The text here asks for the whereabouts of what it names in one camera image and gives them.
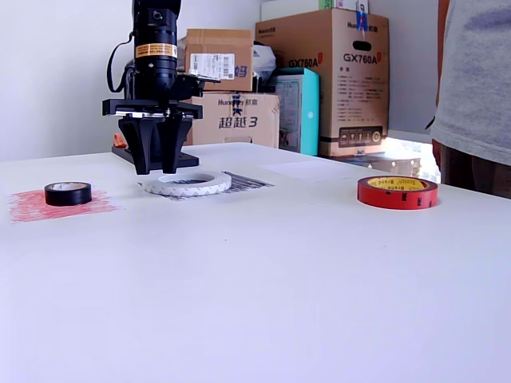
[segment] teal box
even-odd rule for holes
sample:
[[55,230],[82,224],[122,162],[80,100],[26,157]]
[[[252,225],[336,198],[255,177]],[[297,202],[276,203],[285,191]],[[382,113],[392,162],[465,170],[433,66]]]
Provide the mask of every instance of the teal box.
[[318,155],[319,75],[305,68],[280,69],[268,85],[280,96],[280,148]]

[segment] yellow tape label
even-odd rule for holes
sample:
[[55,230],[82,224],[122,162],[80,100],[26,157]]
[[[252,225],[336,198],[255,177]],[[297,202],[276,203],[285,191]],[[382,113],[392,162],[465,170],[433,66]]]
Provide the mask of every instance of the yellow tape label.
[[177,47],[172,44],[145,44],[135,49],[135,58],[147,56],[170,56],[177,58]]
[[374,178],[367,182],[370,186],[385,190],[399,190],[402,192],[413,192],[427,189],[422,181],[402,177]]

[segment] white tape roll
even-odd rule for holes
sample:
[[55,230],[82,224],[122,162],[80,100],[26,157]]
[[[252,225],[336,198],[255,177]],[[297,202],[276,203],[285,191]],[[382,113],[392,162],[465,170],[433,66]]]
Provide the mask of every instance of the white tape roll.
[[[203,181],[186,184],[185,181]],[[194,195],[211,195],[225,192],[232,186],[231,176],[220,172],[180,173],[163,176],[158,181],[142,184],[151,194],[184,197]]]

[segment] red tape roll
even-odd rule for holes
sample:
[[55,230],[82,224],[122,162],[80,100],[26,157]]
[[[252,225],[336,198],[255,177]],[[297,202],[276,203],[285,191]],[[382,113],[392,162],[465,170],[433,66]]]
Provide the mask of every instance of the red tape roll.
[[384,209],[429,209],[438,203],[438,185],[410,177],[364,178],[358,182],[358,200]]

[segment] gray t-shirt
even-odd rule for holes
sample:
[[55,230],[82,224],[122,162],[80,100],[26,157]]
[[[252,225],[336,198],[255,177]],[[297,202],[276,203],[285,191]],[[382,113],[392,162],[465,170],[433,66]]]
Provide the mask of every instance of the gray t-shirt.
[[450,0],[433,138],[511,166],[510,0]]

